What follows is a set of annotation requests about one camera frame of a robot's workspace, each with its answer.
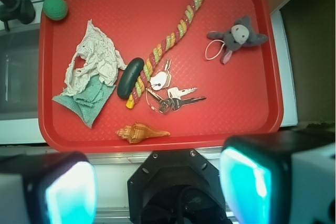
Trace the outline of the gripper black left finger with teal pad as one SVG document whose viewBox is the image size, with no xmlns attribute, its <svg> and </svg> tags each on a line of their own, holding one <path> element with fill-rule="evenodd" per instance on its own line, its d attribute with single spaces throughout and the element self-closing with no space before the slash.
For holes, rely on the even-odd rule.
<svg viewBox="0 0 336 224">
<path fill-rule="evenodd" d="M 1 156 L 1 223 L 94 223 L 97 202 L 81 152 Z"/>
</svg>

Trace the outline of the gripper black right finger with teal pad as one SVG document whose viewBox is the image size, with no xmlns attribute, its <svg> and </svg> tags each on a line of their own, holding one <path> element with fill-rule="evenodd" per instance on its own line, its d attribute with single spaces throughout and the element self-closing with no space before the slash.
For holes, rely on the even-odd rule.
<svg viewBox="0 0 336 224">
<path fill-rule="evenodd" d="M 304 129 L 229 137 L 220 185 L 239 223 L 335 223 L 335 134 Z"/>
</svg>

